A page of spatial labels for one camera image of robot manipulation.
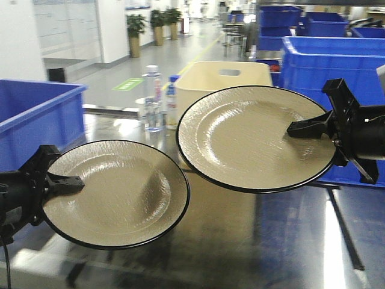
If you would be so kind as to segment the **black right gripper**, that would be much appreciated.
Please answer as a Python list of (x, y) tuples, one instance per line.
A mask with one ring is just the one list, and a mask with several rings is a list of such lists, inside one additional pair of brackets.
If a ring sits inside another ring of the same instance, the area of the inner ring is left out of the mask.
[(335, 165), (353, 163), (360, 182), (375, 184), (380, 173), (377, 161), (384, 160), (384, 105), (361, 105), (344, 79), (330, 79), (323, 88), (332, 111), (292, 122), (286, 132), (293, 138), (333, 136), (337, 149)]

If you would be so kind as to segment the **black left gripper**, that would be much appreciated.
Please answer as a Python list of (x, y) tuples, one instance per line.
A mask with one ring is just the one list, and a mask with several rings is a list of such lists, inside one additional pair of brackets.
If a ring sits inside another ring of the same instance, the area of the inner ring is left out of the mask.
[(42, 200), (79, 193), (85, 184), (79, 176), (62, 176), (48, 172), (60, 156), (55, 145), (39, 146), (19, 169), (1, 172), (1, 243), (11, 244), (13, 236), (27, 224), (43, 221)]

